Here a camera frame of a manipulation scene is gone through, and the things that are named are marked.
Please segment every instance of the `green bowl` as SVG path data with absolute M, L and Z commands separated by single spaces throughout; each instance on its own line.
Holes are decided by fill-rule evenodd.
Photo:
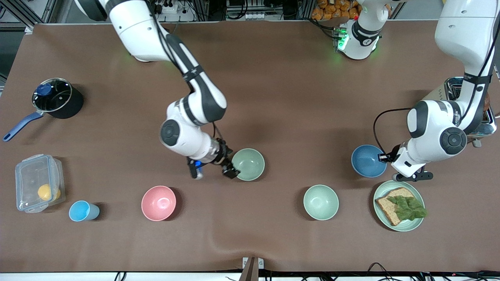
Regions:
M 386 214 L 382 209 L 380 208 L 379 204 L 377 204 L 377 199 L 386 196 L 390 191 L 398 189 L 398 188 L 406 188 L 409 190 L 413 196 L 415 196 L 415 199 L 419 201 L 422 206 L 425 208 L 424 204 L 424 199 L 422 199 L 422 196 L 420 193 L 415 189 L 415 187 L 411 186 L 410 184 L 406 182 L 397 182 L 393 180 L 386 181 L 382 183 L 376 190 L 375 194 L 373 195 L 373 208 L 375 209 L 375 213 L 377 217 L 380 219 L 380 221 L 388 228 L 395 230 L 395 231 L 400 231 L 400 232 L 407 232 L 407 231 L 412 231 L 419 227 L 419 225 L 422 223 L 424 220 L 423 218 L 416 218 L 414 220 L 409 220 L 405 219 L 401 221 L 398 225 L 394 226 L 391 224 L 389 219 L 386 217 Z
M 232 165 L 240 171 L 238 179 L 253 181 L 262 175 L 266 163 L 260 152 L 253 148 L 244 148 L 232 157 Z
M 313 219 L 326 221 L 333 218 L 339 210 L 339 198 L 330 187 L 317 184 L 305 192 L 304 208 Z

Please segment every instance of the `lemon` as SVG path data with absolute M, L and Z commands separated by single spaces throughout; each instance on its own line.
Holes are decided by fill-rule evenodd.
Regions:
M 51 198 L 51 195 L 51 186 L 49 184 L 44 184 L 38 188 L 38 197 L 40 197 L 43 201 L 48 201 Z M 58 189 L 54 200 L 59 199 L 60 196 L 61 190 Z

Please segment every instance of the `container lid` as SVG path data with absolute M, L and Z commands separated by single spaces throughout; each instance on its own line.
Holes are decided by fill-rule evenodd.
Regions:
M 44 112 L 53 112 L 63 107 L 71 97 L 72 86 L 62 78 L 43 81 L 33 92 L 33 106 Z
M 59 171 L 52 156 L 38 154 L 17 164 L 15 189 L 19 211 L 43 211 L 56 199 L 59 189 Z

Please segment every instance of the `blue lid knob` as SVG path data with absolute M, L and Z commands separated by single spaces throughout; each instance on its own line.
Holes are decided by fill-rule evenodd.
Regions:
M 38 87 L 36 87 L 36 93 L 39 96 L 48 96 L 50 95 L 51 92 L 52 92 L 52 86 L 49 83 L 39 85 Z

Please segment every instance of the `clear food container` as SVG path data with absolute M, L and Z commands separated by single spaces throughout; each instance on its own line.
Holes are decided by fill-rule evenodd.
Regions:
M 15 166 L 16 204 L 19 211 L 38 213 L 66 199 L 61 161 L 38 154 Z

